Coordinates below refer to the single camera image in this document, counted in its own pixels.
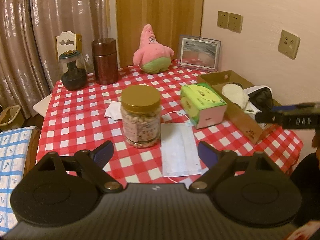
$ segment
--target red and white checkered tablecloth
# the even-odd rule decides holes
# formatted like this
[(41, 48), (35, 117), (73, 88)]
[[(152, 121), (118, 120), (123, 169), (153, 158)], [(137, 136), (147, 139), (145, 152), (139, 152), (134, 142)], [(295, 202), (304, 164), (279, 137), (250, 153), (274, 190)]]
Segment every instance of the red and white checkered tablecloth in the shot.
[[(180, 87), (196, 83), (196, 77), (205, 74), (200, 71), (171, 67), (159, 74), (147, 74), (137, 66), (120, 69), (119, 82), (100, 86), (89, 76), (89, 84), (79, 91), (67, 91), (61, 81), (57, 82), (39, 140), (37, 160), (48, 151), (59, 155), (73, 155), (81, 149), (93, 150), (106, 140), (115, 145), (113, 158), (104, 167), (112, 177), (122, 183), (171, 183), (162, 177), (160, 143), (148, 149), (136, 149), (124, 139), (122, 122), (104, 117), (111, 101), (120, 101), (121, 92), (128, 85), (146, 84), (154, 86), (161, 93), (161, 115), (167, 122), (184, 122), (186, 117), (172, 113), (181, 111)], [(284, 171), (295, 164), (303, 146), (296, 134), (277, 128), (257, 145), (253, 145), (232, 123), (225, 121), (204, 129), (193, 128), (196, 143), (204, 140), (215, 148), (236, 151), (239, 155), (251, 155), (254, 151), (265, 151)], [(174, 178), (186, 185), (199, 175)]]

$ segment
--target gold jar lid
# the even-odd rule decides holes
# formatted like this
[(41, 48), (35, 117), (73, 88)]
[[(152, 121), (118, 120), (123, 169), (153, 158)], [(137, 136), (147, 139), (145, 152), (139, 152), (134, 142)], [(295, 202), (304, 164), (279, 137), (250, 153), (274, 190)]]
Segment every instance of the gold jar lid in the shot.
[(132, 85), (122, 91), (121, 105), (137, 114), (153, 112), (160, 106), (160, 93), (151, 86)]

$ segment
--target person's hand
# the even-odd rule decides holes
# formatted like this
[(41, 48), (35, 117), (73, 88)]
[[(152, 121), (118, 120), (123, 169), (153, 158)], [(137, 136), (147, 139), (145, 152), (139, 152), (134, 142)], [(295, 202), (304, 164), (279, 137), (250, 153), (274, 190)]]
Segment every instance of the person's hand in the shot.
[(316, 157), (319, 161), (319, 169), (320, 169), (320, 134), (319, 133), (315, 134), (315, 136), (312, 139), (311, 145), (313, 148), (317, 148)]

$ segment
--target wicker basket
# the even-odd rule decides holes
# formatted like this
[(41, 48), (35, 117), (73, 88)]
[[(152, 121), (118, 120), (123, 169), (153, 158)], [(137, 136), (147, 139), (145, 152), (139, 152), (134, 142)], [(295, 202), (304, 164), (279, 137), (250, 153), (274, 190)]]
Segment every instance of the wicker basket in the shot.
[(21, 128), (23, 123), (24, 117), (21, 106), (7, 107), (0, 114), (0, 129), (2, 131)]

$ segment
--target white surgical mask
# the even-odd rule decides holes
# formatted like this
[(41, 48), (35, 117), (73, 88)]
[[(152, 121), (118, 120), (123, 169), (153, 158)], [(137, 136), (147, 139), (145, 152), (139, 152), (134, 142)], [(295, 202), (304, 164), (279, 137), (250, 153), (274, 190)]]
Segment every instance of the white surgical mask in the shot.
[(164, 177), (201, 174), (191, 123), (161, 124), (161, 156)]

